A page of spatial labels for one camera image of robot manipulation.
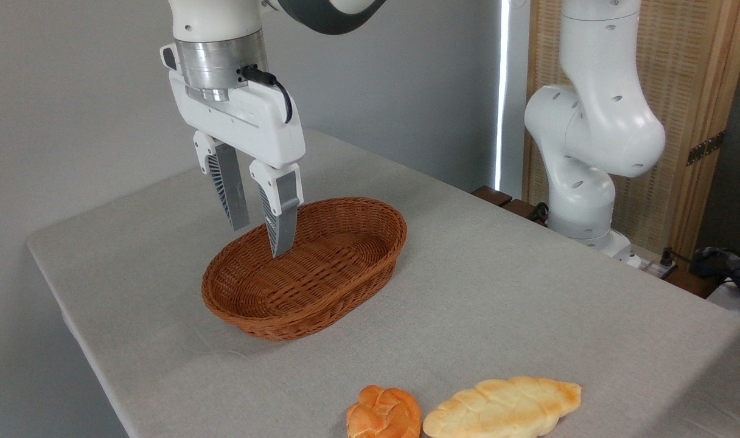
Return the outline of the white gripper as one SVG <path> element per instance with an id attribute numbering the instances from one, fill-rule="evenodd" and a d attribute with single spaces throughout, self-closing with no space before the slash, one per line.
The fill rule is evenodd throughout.
<path id="1" fill-rule="evenodd" d="M 239 150 L 256 158 L 250 172 L 259 186 L 272 255 L 289 252 L 304 202 L 295 163 L 304 157 L 304 134 L 294 100 L 266 70 L 264 45 L 168 44 L 159 56 L 181 117 L 198 130 L 198 163 L 234 232 L 250 224 Z"/>

